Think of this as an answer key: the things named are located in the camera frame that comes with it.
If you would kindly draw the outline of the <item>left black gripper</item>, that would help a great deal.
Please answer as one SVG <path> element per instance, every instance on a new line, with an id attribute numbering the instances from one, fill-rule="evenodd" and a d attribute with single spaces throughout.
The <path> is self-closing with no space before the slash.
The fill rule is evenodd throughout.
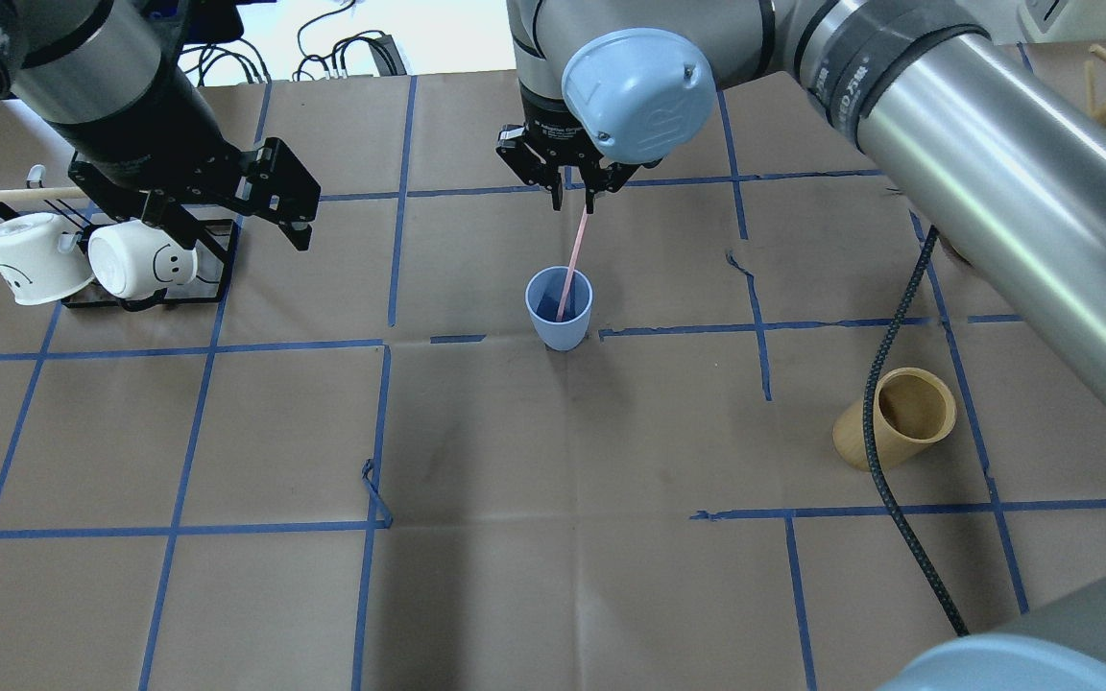
<path id="1" fill-rule="evenodd" d="M 190 86 L 152 86 L 127 104 L 96 90 L 67 102 L 71 179 L 102 213 L 165 231 L 180 248 L 209 244 L 186 205 L 259 216 L 307 250 L 321 185 L 280 137 L 251 150 L 228 143 Z"/>

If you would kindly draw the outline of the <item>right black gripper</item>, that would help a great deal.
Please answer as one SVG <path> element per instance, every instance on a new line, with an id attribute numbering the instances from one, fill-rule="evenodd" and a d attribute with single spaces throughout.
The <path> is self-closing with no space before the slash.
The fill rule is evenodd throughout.
<path id="1" fill-rule="evenodd" d="M 523 122 L 507 124 L 497 135 L 495 153 L 521 182 L 538 185 L 550 193 L 550 205 L 559 213 L 565 205 L 562 171 L 574 167 L 584 184 L 584 214 L 595 213 L 601 193 L 618 192 L 624 184 L 650 163 L 611 163 L 592 144 L 587 130 L 572 115 L 565 102 L 545 98 L 534 91 L 519 92 Z"/>

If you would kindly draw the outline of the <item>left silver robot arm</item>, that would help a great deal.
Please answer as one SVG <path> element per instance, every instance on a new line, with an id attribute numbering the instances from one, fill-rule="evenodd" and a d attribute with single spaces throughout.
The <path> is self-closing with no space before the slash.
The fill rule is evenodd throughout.
<path id="1" fill-rule="evenodd" d="M 188 205 L 258 216 L 307 250 L 320 184 L 289 146 L 241 150 L 181 73 L 202 1 L 0 1 L 0 100 L 75 151 L 67 175 L 102 213 L 181 248 L 210 245 Z"/>

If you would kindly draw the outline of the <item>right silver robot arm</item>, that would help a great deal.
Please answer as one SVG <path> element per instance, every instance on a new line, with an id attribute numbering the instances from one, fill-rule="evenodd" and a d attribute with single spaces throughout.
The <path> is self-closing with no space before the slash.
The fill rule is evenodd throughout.
<path id="1" fill-rule="evenodd" d="M 784 71 L 1106 404 L 1106 128 L 953 1 L 510 1 L 497 153 L 587 209 Z"/>

